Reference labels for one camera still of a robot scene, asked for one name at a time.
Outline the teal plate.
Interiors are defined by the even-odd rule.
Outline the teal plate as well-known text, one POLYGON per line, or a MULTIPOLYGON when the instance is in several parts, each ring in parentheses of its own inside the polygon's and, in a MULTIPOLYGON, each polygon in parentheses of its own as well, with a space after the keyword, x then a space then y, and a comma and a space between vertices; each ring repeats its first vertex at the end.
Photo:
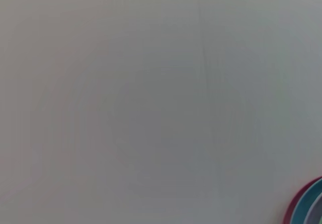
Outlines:
POLYGON ((300 197, 291 216, 290 224, 304 224, 312 205, 322 194, 322 176, 300 197))

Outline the grey lavender plate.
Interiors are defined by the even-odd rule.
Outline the grey lavender plate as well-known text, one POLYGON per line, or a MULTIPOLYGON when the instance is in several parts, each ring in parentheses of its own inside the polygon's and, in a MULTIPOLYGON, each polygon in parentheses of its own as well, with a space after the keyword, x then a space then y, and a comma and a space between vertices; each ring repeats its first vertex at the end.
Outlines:
POLYGON ((322 224, 322 193, 309 208, 303 224, 322 224))

